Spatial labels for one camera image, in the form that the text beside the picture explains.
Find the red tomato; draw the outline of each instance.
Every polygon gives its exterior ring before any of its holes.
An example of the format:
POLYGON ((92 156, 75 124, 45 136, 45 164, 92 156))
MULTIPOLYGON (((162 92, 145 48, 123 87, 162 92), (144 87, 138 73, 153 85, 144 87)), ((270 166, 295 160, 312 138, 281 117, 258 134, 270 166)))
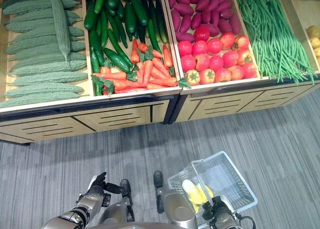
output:
POLYGON ((196 86, 199 85, 200 82, 200 75, 199 72, 196 70, 188 70, 184 74, 186 81, 190 84, 190 86, 196 86))
POLYGON ((222 49, 228 50, 235 43, 235 35, 232 32, 223 33, 220 37, 220 41, 222 42, 222 49))
POLYGON ((213 38, 213 39, 209 40, 207 45, 208 45, 207 53, 209 55, 218 54, 219 52, 221 52, 222 46, 223 46, 222 42, 219 38, 213 38))
POLYGON ((219 55, 214 55, 210 58, 209 68, 217 71, 224 66, 224 60, 219 55))
POLYGON ((196 65, 195 65, 195 69, 198 72, 201 72, 205 69, 208 69, 209 65, 210 65, 210 59, 209 56, 207 54, 199 54, 195 56, 195 60, 196 60, 196 65))
POLYGON ((205 41, 205 42, 207 42, 209 37, 210 37, 210 31, 205 26, 199 26, 197 29, 195 29, 193 35, 194 35, 195 41, 205 41))
POLYGON ((223 59, 223 66, 225 68, 229 68, 237 65, 239 55, 236 51, 227 51, 225 54, 223 54, 222 59, 223 59))
POLYGON ((211 69, 205 69, 200 72, 200 85, 211 84, 215 82, 215 72, 211 69))
POLYGON ((238 50, 239 59, 237 65, 243 66, 246 63, 252 62, 251 53, 247 49, 238 50))
POLYGON ((249 47, 249 38, 245 35, 241 35, 235 38, 234 44, 232 46, 232 50, 237 51, 237 50, 242 50, 242 49, 247 49, 249 47))
POLYGON ((257 67, 252 62, 244 64, 242 68, 244 70, 243 79, 257 77, 257 67))
POLYGON ((196 68, 196 59, 192 55, 185 55, 181 58, 183 72, 194 70, 196 68))
POLYGON ((180 57, 190 55, 192 53, 192 44, 190 41, 183 40, 178 43, 178 50, 180 57))
POLYGON ((231 81, 241 80, 245 75, 245 70, 239 65, 231 66, 228 70, 231 72, 231 81))
POLYGON ((208 45, 204 40, 196 41, 192 46, 192 55, 196 56, 198 54, 207 53, 208 45))
POLYGON ((227 68, 220 68, 215 72, 215 83, 221 83, 221 82, 229 82, 231 80, 231 72, 227 68))

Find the carrot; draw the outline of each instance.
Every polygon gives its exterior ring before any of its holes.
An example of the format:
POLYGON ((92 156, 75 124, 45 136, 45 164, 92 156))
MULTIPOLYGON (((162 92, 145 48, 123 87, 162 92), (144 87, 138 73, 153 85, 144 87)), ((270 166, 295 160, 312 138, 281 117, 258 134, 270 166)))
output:
POLYGON ((150 80, 151 70, 154 67, 154 64, 151 60, 146 60, 144 62, 144 75, 143 75, 143 84, 148 84, 150 80))
POLYGON ((143 62, 138 62, 137 66, 139 70, 136 72, 136 78, 138 83, 144 82, 145 64, 143 62))
POLYGON ((176 87, 177 86, 177 78, 170 77, 170 78, 166 78, 166 79, 153 79, 153 80, 150 80, 150 83, 157 84, 160 86, 176 87))
POLYGON ((116 72, 116 73, 93 73, 96 77, 104 79, 117 79, 117 80, 126 80, 127 74, 125 72, 116 72))
POLYGON ((139 87, 139 88, 126 88, 123 90, 115 90, 116 94, 119 93, 133 93, 133 92, 140 92, 140 91, 145 91, 146 88, 145 87, 139 87))
POLYGON ((157 84, 152 84, 152 83, 148 83, 148 84, 146 85, 146 89, 147 89, 147 90, 161 89, 161 88, 167 88, 167 86, 157 85, 157 84))
POLYGON ((138 62, 140 62, 140 57, 139 57, 139 54, 137 52, 137 47, 138 47, 138 42, 137 42, 137 39, 133 39, 133 42, 132 42, 132 52, 131 52, 131 62, 133 64, 136 64, 138 62))
POLYGON ((163 56, 164 56, 164 65, 167 68, 170 68, 174 65, 174 63, 172 62, 172 58, 170 56, 168 47, 166 45, 163 45, 163 56))
POLYGON ((110 68, 107 67, 107 66, 102 66, 101 69, 100 69, 100 73, 101 73, 101 74, 111 73, 111 70, 110 70, 110 68))
POLYGON ((169 71, 167 70, 167 68, 165 67, 165 65, 162 63, 162 61, 157 58, 157 57, 154 57, 152 59, 152 62, 153 62, 153 65, 155 68, 157 68, 160 72, 162 72, 163 75, 165 75, 167 78, 170 78, 170 74, 169 74, 169 71))
POLYGON ((151 76, 156 79, 166 79, 167 77, 157 68, 153 67, 151 70, 151 76))

